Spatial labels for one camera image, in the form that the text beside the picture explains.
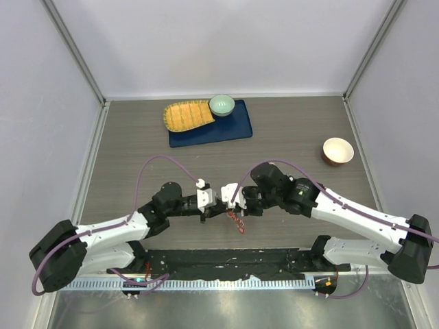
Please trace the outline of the red keyring holder with rings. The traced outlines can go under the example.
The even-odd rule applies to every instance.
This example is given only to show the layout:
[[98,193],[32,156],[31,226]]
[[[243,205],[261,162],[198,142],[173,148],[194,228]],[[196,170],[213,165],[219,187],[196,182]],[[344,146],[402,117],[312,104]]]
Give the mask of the red keyring holder with rings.
[[231,218],[235,224],[237,225],[238,231],[240,234],[245,234],[245,225],[244,222],[233,212],[233,211],[228,211],[227,216],[229,218]]

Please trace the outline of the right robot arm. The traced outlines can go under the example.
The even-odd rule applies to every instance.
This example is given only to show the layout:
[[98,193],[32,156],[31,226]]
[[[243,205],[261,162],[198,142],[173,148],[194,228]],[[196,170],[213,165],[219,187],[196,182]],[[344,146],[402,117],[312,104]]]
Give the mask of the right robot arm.
[[362,240],[351,242],[323,239],[310,253],[313,268],[324,271],[331,265],[355,263],[385,267],[392,275],[422,284],[432,268],[429,264],[434,243],[429,221],[420,215],[409,219],[362,206],[318,183],[308,173],[302,178],[285,175],[273,162],[261,162],[246,175],[255,185],[245,200],[248,210],[260,216],[278,206],[291,215],[326,221],[355,232]]

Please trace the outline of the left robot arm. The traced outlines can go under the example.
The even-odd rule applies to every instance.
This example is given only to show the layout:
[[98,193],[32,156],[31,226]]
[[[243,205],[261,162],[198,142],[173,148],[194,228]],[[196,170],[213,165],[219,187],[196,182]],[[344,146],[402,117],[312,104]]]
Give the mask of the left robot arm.
[[139,273],[146,257],[140,241],[169,227],[170,217],[198,216],[201,220],[225,213],[227,200],[199,180],[195,194],[183,196],[176,182],[162,185],[151,200],[127,216],[91,225],[58,222],[31,249],[36,274],[34,295],[58,291],[78,275],[110,268]]

